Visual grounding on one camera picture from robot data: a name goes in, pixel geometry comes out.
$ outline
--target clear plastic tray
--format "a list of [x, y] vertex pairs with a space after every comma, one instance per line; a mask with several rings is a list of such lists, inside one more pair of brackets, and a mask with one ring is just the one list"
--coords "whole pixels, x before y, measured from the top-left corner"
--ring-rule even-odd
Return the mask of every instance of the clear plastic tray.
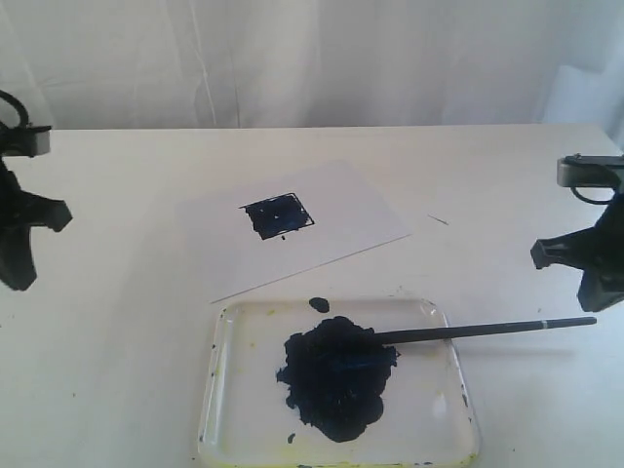
[[[466, 466], [479, 451], [476, 420], [452, 343], [397, 345], [401, 356], [381, 395], [384, 412], [358, 439], [336, 443], [287, 407], [276, 379], [284, 342], [342, 315], [376, 332], [446, 327], [424, 300], [243, 302], [219, 315], [199, 432], [201, 459], [214, 468]], [[294, 434], [292, 442], [289, 436]]]

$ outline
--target table surface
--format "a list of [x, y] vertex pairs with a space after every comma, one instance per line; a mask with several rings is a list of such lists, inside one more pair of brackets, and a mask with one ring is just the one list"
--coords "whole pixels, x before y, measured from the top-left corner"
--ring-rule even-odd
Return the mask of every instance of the table surface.
[[[52, 147], [7, 161], [74, 215], [59, 234], [33, 230], [29, 291], [0, 288], [0, 465], [13, 468], [198, 466], [215, 312], [242, 297], [420, 296], [453, 325], [582, 315], [580, 272], [537, 271], [529, 250], [602, 211], [557, 185], [556, 160], [619, 154], [591, 125], [66, 131]], [[177, 204], [332, 159], [413, 235], [209, 304]], [[457, 340], [474, 466], [621, 466], [623, 333], [615, 306], [590, 329]]]

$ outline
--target white paper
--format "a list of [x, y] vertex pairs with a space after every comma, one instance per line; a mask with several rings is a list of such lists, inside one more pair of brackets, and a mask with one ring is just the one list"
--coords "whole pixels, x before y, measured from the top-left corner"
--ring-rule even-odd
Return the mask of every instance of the white paper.
[[[241, 207], [288, 193], [314, 224], [284, 234], [285, 239], [262, 240]], [[211, 302], [410, 234], [342, 161], [187, 202], [179, 210]]]

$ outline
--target thin stick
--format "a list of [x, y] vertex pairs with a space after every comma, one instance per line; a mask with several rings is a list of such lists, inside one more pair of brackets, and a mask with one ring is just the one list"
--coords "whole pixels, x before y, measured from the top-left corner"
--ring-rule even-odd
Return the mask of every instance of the thin stick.
[[369, 335], [371, 340], [380, 344], [411, 343], [434, 339], [461, 338], [483, 334], [501, 334], [530, 332], [534, 330], [562, 329], [594, 325], [596, 317], [576, 317], [573, 319], [536, 320], [534, 322], [511, 322], [508, 324], [473, 325], [470, 327], [444, 327], [440, 329], [386, 331]]

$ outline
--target white backdrop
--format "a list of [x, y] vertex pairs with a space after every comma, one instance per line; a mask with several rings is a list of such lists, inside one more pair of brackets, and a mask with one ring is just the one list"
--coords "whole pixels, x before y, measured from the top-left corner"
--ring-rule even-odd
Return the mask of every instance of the white backdrop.
[[0, 0], [0, 88], [57, 128], [592, 121], [624, 144], [624, 2]]

